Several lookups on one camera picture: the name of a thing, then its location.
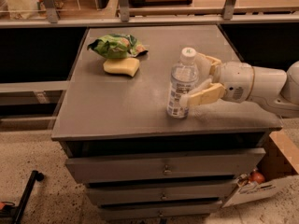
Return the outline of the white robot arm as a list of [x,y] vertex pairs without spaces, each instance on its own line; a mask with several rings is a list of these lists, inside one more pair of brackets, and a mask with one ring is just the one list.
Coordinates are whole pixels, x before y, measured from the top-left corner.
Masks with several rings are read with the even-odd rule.
[[179,99],[182,107],[226,102],[253,102],[284,118],[299,116],[298,62],[287,71],[221,60],[198,53],[199,85]]

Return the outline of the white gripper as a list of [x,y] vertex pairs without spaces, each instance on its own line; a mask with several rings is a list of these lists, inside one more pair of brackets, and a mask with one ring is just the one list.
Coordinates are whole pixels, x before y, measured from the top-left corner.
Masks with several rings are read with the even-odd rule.
[[[202,83],[180,97],[181,107],[208,105],[220,98],[228,102],[242,103],[249,97],[254,79],[251,65],[240,62],[221,64],[220,59],[203,53],[196,54],[195,64],[199,71],[199,81]],[[209,77],[214,71],[213,83]]]

